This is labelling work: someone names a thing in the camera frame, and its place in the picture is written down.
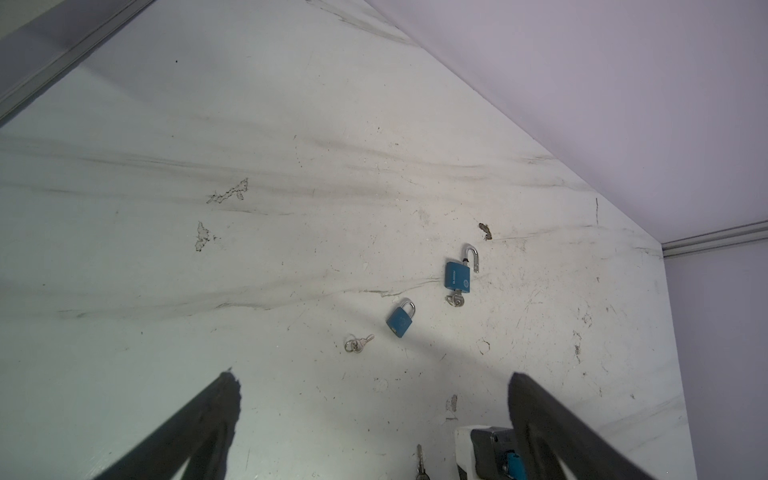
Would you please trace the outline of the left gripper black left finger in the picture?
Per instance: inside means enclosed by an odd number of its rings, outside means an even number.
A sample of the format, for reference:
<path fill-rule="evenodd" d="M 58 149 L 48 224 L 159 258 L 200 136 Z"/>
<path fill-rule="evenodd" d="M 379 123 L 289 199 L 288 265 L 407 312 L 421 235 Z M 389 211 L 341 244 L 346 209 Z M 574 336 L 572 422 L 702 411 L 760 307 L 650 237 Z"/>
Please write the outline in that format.
<path fill-rule="evenodd" d="M 229 371 L 130 452 L 101 472 L 100 479 L 223 479 L 240 415 L 240 383 Z"/>

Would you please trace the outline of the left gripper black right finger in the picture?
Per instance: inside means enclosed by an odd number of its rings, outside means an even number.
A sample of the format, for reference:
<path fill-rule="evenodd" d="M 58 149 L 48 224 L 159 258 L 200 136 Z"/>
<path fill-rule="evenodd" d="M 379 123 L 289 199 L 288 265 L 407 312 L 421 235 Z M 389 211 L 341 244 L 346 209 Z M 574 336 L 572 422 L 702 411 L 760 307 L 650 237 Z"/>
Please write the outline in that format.
<path fill-rule="evenodd" d="M 530 376 L 516 372 L 508 385 L 508 410 L 529 479 L 648 479 Z"/>

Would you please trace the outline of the key with ring for large padlock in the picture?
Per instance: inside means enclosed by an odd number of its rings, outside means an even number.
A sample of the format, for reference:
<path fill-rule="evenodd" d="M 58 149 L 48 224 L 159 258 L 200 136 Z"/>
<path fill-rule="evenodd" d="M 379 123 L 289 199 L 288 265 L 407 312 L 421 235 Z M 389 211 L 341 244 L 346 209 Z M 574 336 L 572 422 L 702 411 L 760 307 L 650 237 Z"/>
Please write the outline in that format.
<path fill-rule="evenodd" d="M 453 307 L 462 307 L 465 304 L 463 292 L 454 290 L 446 296 L 446 301 Z"/>

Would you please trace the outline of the large blue padlock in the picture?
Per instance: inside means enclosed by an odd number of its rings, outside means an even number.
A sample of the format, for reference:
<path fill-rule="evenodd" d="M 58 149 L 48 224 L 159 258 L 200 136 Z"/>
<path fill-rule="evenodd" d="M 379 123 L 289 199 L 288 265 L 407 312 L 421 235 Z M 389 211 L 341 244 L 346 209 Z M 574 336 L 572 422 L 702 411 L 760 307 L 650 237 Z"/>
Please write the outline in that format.
<path fill-rule="evenodd" d="M 460 261 L 448 261 L 445 265 L 444 286 L 452 292 L 471 291 L 471 273 L 480 270 L 479 252 L 471 244 L 465 244 Z"/>

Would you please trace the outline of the key near black padlock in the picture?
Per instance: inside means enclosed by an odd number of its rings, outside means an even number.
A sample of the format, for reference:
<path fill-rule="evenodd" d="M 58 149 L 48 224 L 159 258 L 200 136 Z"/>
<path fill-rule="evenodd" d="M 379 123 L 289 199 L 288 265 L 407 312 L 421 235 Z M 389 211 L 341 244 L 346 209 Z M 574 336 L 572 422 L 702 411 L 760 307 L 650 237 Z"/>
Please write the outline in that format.
<path fill-rule="evenodd" d="M 424 452 L 423 447 L 421 444 L 418 444 L 416 447 L 417 452 L 417 474 L 415 479 L 416 480 L 430 480 L 430 476 L 426 472 L 425 468 L 425 461 L 424 461 Z"/>

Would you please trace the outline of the key near small blue padlock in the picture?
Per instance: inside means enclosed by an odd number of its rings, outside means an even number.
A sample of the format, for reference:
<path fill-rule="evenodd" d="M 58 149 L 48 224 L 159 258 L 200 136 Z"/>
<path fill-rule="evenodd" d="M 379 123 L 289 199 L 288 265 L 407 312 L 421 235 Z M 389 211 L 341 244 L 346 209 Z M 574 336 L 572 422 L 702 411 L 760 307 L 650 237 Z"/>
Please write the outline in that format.
<path fill-rule="evenodd" d="M 370 334 L 365 337 L 350 336 L 344 343 L 344 350 L 347 353 L 361 353 L 365 346 L 374 338 L 374 334 Z"/>

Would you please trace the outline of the small blue padlock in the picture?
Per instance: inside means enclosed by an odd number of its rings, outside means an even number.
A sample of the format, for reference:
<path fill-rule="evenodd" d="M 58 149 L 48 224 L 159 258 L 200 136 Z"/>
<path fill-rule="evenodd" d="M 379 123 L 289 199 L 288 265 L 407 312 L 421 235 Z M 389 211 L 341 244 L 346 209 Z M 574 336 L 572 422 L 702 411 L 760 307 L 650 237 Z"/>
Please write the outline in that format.
<path fill-rule="evenodd" d="M 386 325 L 396 337 L 402 338 L 412 325 L 415 313 L 415 303 L 409 298 L 404 298 L 395 307 L 387 319 Z"/>

